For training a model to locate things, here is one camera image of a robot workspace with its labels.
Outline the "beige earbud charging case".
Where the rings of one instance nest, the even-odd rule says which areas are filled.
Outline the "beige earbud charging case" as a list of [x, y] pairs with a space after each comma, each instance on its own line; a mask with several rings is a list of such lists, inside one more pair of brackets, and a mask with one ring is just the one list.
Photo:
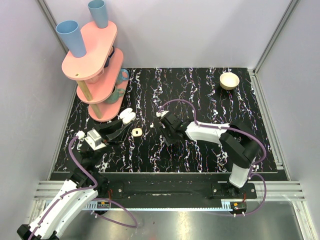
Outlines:
[[134, 128], [132, 130], [132, 136], [133, 137], [141, 137], [143, 135], [143, 131], [141, 128]]

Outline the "white earbud charging case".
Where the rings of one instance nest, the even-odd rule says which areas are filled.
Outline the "white earbud charging case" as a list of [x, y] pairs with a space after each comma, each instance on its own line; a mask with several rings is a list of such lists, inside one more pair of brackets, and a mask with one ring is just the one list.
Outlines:
[[133, 112], [132, 108], [128, 107], [119, 114], [119, 118], [124, 125], [127, 125], [136, 119], [136, 113]]

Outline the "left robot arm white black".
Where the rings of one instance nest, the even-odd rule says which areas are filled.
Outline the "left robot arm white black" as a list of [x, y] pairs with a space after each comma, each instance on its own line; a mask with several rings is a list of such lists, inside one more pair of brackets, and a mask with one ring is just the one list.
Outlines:
[[58, 240], [67, 226], [90, 202], [98, 198], [98, 213], [105, 208], [106, 198], [115, 197], [119, 186], [111, 183], [96, 168], [107, 147], [124, 142], [133, 122], [123, 119], [98, 124], [86, 132], [79, 131], [68, 144], [73, 164], [53, 200], [30, 224], [22, 224], [17, 234], [22, 240]]

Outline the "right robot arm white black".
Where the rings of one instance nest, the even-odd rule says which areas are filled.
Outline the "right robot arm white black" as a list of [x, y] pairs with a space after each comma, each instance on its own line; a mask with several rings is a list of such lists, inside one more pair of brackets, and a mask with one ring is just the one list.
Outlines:
[[162, 124], [160, 130], [168, 146], [183, 140], [221, 145], [232, 163], [228, 195], [236, 199], [244, 194], [251, 165], [261, 146], [243, 122], [213, 124], [196, 120], [182, 121], [167, 110], [158, 112], [156, 116]]

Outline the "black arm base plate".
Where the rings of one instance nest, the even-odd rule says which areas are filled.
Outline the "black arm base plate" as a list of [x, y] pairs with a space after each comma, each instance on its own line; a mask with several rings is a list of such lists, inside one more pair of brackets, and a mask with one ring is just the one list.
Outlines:
[[111, 199], [130, 211], [213, 210], [223, 201], [255, 201], [256, 188], [236, 188], [228, 173], [104, 173]]

